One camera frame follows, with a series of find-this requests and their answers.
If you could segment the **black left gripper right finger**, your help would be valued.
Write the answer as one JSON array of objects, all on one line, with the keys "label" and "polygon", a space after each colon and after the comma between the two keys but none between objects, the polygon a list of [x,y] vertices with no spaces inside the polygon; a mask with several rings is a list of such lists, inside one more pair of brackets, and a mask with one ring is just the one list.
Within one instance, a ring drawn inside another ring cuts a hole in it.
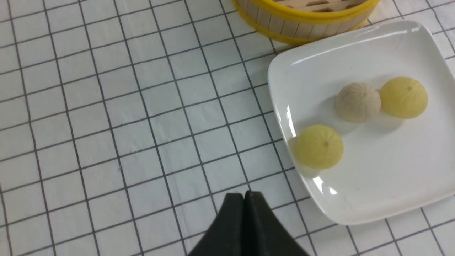
[{"label": "black left gripper right finger", "polygon": [[244,197],[245,256],[308,256],[283,227],[262,193],[247,191]]}]

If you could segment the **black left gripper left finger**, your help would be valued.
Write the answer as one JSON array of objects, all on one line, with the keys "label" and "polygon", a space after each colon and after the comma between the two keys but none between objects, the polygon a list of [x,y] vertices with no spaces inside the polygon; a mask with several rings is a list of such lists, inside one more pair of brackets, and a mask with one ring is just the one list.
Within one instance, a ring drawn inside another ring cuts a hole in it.
[{"label": "black left gripper left finger", "polygon": [[189,256],[240,256],[243,196],[227,193],[214,221]]}]

